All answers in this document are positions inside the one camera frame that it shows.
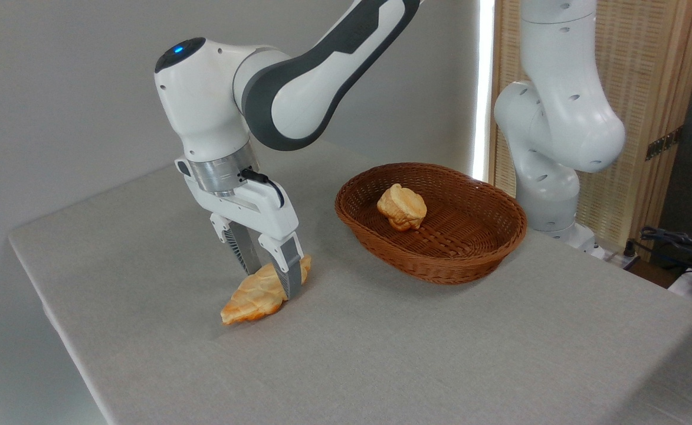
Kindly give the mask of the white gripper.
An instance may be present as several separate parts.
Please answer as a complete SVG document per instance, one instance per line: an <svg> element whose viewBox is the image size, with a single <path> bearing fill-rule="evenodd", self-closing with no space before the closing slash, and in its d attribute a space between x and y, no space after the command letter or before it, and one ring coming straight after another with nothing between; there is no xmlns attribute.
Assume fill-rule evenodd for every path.
<svg viewBox="0 0 692 425"><path fill-rule="evenodd" d="M221 197L203 191L191 175L186 157L174 161L195 201L211 212L210 220L221 242L235 255L247 275L261 268L249 229L260 233L259 243L267 250L288 300L302 287L301 259L304 254L296 234L299 218L286 191L275 181L246 180L233 195Z"/></svg>

